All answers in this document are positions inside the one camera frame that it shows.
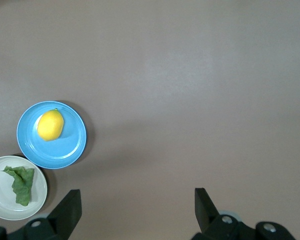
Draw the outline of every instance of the lemon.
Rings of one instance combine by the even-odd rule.
[[[45,141],[57,139],[64,127],[64,118],[58,109],[45,112],[38,122],[37,132]]]

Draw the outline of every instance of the lettuce leaf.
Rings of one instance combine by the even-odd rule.
[[[35,170],[33,168],[24,168],[23,166],[6,166],[3,172],[14,178],[12,189],[16,194],[15,202],[22,206],[28,206],[31,199],[31,187],[34,180]]]

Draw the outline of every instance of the green leaf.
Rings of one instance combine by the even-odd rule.
[[[6,166],[3,172],[14,178],[12,189],[16,194],[15,202],[22,206],[28,206],[31,198],[31,187],[34,180],[35,170],[33,168],[24,168],[23,166]]]

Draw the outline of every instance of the screw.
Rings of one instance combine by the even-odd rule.
[[[267,231],[269,231],[269,232],[272,232],[272,233],[274,233],[275,231],[277,231],[276,228],[275,228],[275,226],[273,226],[273,225],[270,224],[270,223],[265,223],[265,224],[263,225],[263,227],[264,227],[265,230],[267,230]]]
[[[222,221],[226,224],[232,224],[232,222],[233,222],[231,217],[229,217],[229,216],[223,216]]]
[[[31,227],[35,228],[35,227],[38,227],[40,224],[41,224],[41,221],[34,221],[34,222],[31,224]]]

